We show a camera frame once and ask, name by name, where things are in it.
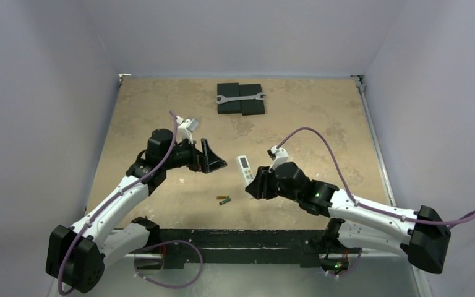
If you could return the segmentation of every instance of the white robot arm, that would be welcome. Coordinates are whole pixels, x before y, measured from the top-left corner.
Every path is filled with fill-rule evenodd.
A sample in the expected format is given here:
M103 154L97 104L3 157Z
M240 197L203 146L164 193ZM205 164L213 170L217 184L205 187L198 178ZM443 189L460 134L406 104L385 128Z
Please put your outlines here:
M401 209L357 196L352 199L344 189L309 179L295 163L288 162L285 149L274 146L267 152L272 164L259 167L252 181L250 178L245 181L246 192L252 198L285 197L310 214L331 218L327 226L328 241L335 244L336 249L391 252L408 258L422 270L442 273L451 236L449 229L445 225L411 222L417 219L441 221L435 210L424 205L419 211Z
M126 176L103 202L69 228L59 225L53 230L46 273L81 293L90 291L106 268L152 241L152 231L159 227L143 218L135 219L121 231L113 230L166 179L167 170L185 166L195 172L211 173L226 167L206 139L201 139L202 151L196 149L192 138L197 127L195 119L175 116L175 120L182 141L176 142L170 130L154 130L147 149L138 154Z

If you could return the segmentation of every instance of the silver wrench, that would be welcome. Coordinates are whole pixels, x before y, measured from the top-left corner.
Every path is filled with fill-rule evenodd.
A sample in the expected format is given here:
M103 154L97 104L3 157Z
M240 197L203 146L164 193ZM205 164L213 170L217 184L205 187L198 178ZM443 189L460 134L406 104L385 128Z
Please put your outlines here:
M265 100L263 98L264 96L266 96L266 94L262 93L262 92L259 92L255 95L251 95L251 96L239 96L239 97L225 97L225 96L220 95L216 99L216 103L217 104L223 104L223 103L227 103L227 102L240 101L240 100L261 100L261 101L264 101Z

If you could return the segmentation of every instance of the beige table surface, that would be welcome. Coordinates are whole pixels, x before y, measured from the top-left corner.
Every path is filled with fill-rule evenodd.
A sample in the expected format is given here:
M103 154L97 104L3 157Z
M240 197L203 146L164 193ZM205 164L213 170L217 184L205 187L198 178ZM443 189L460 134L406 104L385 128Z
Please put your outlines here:
M261 83L267 94L266 114L218 115L215 98L220 82ZM253 168L269 165L267 149L302 126L313 127L329 141L355 195L388 205L361 99L352 80L125 78L88 211L118 185L136 155L146 148L154 129L173 129L169 110L183 118L198 119L195 140L207 138L228 166L211 174L187 168L169 170L166 181L123 219L120 228L138 216L147 216L162 228L324 228L328 218L309 215L288 199L250 200L235 160L238 155L247 155ZM327 148L316 135L301 131L283 147L308 177L343 187ZM232 201L219 206L217 195L230 195Z

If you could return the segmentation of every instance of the remote control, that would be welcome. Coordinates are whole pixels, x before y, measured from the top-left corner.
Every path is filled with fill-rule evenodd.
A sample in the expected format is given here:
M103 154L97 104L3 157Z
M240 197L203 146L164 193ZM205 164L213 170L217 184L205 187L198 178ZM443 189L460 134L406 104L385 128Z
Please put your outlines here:
M237 165L241 170L241 176L243 177L243 181L245 182L245 187L248 186L253 180L254 176L252 175L252 170L249 165L249 161L247 156L238 156L236 158Z

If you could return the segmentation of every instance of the white wall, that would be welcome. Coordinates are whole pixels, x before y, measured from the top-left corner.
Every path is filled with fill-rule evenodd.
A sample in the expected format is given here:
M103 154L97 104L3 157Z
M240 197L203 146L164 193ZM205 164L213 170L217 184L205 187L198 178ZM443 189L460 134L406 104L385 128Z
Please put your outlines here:
M475 1L410 0L367 71L367 101L401 206L475 209ZM475 296L475 221L457 226L436 296Z
M117 74L78 0L0 0L0 296L46 296L51 230L84 211Z
M405 0L85 0L119 72L364 73Z

